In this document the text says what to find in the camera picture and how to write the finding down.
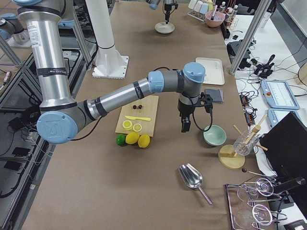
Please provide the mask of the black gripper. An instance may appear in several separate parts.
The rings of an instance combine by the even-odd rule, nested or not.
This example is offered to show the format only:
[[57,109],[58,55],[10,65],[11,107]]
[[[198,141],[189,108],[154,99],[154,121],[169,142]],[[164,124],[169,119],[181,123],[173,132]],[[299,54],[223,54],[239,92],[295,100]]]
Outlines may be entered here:
[[188,97],[180,95],[177,108],[179,110],[179,116],[181,119],[181,132],[189,132],[191,125],[190,115],[195,110],[193,103]]
[[176,0],[164,0],[163,1],[163,13],[165,15],[165,23],[169,23],[170,15],[177,9]]

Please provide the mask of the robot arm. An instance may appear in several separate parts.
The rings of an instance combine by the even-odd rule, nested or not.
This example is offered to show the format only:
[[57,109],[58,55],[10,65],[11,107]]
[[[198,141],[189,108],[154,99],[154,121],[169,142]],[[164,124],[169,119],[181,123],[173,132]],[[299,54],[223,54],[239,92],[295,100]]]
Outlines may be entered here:
[[[149,4],[149,7],[152,10],[156,10],[160,0],[146,0],[146,2]],[[169,23],[170,15],[171,13],[178,8],[178,3],[176,0],[164,0],[163,1],[163,13],[165,15],[165,23]]]
[[205,67],[190,62],[183,69],[151,71],[135,81],[96,99],[77,102],[71,95],[65,68],[59,23],[72,24],[71,0],[18,0],[18,15],[27,25],[43,101],[36,128],[45,141],[63,144],[93,121],[153,93],[177,92],[182,132],[189,131],[189,116],[200,102]]

